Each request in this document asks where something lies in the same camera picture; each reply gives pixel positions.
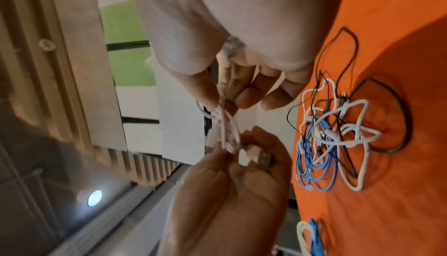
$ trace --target ceiling light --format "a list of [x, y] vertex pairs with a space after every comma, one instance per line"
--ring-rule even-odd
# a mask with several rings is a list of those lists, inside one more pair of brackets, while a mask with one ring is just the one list
[[101, 198], [102, 198], [102, 191], [97, 190], [97, 191], [93, 192], [92, 194], [90, 194], [90, 196], [88, 197], [88, 200], [87, 200], [87, 205], [90, 207], [93, 207], [96, 204], [98, 204], [99, 201], [101, 201]]

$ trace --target orange table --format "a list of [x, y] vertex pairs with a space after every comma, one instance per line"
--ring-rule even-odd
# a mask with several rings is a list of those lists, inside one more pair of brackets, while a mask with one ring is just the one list
[[[341, 91], [349, 92], [351, 78], [354, 86], [367, 76], [389, 84], [409, 104], [414, 133], [398, 153], [371, 154], [360, 192], [340, 176], [328, 193], [308, 192], [293, 178], [301, 218], [322, 222], [329, 256], [446, 255], [447, 0], [343, 0], [328, 39], [342, 26], [358, 36], [360, 49]], [[342, 35], [321, 69], [336, 79], [353, 47]], [[384, 132], [381, 145], [398, 141], [404, 126], [392, 97], [368, 86], [360, 98], [372, 102], [367, 123]], [[352, 150], [357, 170], [362, 151]]]

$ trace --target blue cable coil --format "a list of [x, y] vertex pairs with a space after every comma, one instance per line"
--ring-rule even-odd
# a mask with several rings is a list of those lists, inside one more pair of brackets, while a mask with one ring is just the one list
[[311, 255], [312, 256], [326, 256], [325, 248], [323, 247], [323, 242], [321, 241], [321, 237], [318, 234], [318, 222], [314, 219], [310, 219], [309, 225], [313, 228], [315, 232], [315, 240], [311, 239]]
[[[306, 187], [308, 184], [312, 184], [314, 187], [316, 187], [318, 190], [326, 192], [334, 186], [335, 179], [337, 178], [337, 163], [335, 162], [334, 157], [337, 157], [337, 149], [336, 147], [332, 148], [331, 151], [328, 153], [328, 155], [325, 157], [324, 162], [322, 164], [313, 164], [313, 156], [314, 153], [312, 151], [312, 139], [311, 139], [311, 133], [313, 129], [314, 121], [308, 126], [305, 140], [300, 142], [300, 146], [302, 149], [305, 150], [305, 153], [301, 154], [299, 151], [300, 147], [297, 147], [297, 160], [296, 160], [296, 170], [295, 170], [295, 176], [297, 179], [297, 182], [300, 186]], [[320, 128], [324, 132], [326, 129], [330, 129], [330, 125], [326, 121], [321, 121], [319, 124]], [[325, 139], [327, 141], [334, 141], [332, 138], [325, 135]], [[323, 180], [331, 165], [334, 164], [334, 171], [332, 175], [332, 180], [329, 183], [329, 186], [325, 189], [321, 188], [316, 182], [319, 182]], [[312, 176], [312, 173], [315, 171], [323, 171], [322, 175], [318, 178], [315, 178]]]

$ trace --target blue cable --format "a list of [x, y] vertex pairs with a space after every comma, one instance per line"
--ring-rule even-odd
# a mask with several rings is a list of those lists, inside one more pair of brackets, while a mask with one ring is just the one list
[[[313, 164], [314, 153], [312, 152], [312, 140], [311, 140], [313, 124], [314, 124], [314, 121], [309, 125], [307, 132], [306, 132], [305, 139], [300, 142], [300, 146], [302, 149], [305, 150], [305, 153], [303, 155], [301, 155], [301, 153], [299, 151], [299, 147], [297, 147], [298, 149], [297, 149], [295, 176], [296, 176], [297, 182], [300, 186], [305, 187], [307, 184], [311, 183], [318, 190], [326, 192], [326, 191], [330, 190], [332, 188], [332, 186], [334, 186], [335, 179], [337, 178], [337, 163], [334, 161], [334, 158], [333, 158], [333, 157], [337, 156], [337, 149], [336, 149], [336, 147], [332, 148], [322, 164], [315, 164], [315, 165]], [[321, 127], [321, 129], [323, 131], [325, 131], [326, 129], [330, 129], [330, 127], [331, 127], [329, 125], [329, 123], [326, 121], [321, 121], [318, 125]], [[333, 141], [333, 139], [328, 136], [326, 136], [325, 139], [327, 141]], [[303, 166], [303, 164], [302, 164], [303, 157], [302, 156], [304, 156], [304, 162], [305, 162], [304, 170], [302, 167]], [[322, 189], [320, 186], [318, 186], [318, 184], [316, 184], [316, 182], [319, 182], [326, 177], [326, 174], [328, 173], [329, 168], [331, 167], [332, 164], [334, 164], [334, 172], [332, 175], [332, 180], [329, 183], [329, 186], [327, 188]], [[323, 170], [324, 172], [320, 177], [314, 178], [312, 176], [313, 171], [321, 171], [321, 170]]]
[[312, 256], [325, 256], [325, 248], [323, 247], [323, 242], [318, 234], [318, 223], [314, 219], [310, 219], [309, 225], [313, 228], [315, 232], [315, 241], [311, 239], [311, 255]]

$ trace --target hand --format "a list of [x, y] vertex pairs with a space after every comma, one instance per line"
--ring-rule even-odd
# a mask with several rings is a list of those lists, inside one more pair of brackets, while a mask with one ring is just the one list
[[217, 146], [180, 187], [159, 255], [269, 254], [287, 210], [292, 161], [281, 141], [259, 127], [241, 138], [272, 155], [270, 168], [242, 166]]
[[[206, 69], [218, 54], [218, 85], [232, 114], [261, 100], [266, 110], [279, 108], [298, 96], [340, 1], [135, 0], [157, 64], [209, 110], [219, 92]], [[266, 95], [282, 72], [284, 81]]]

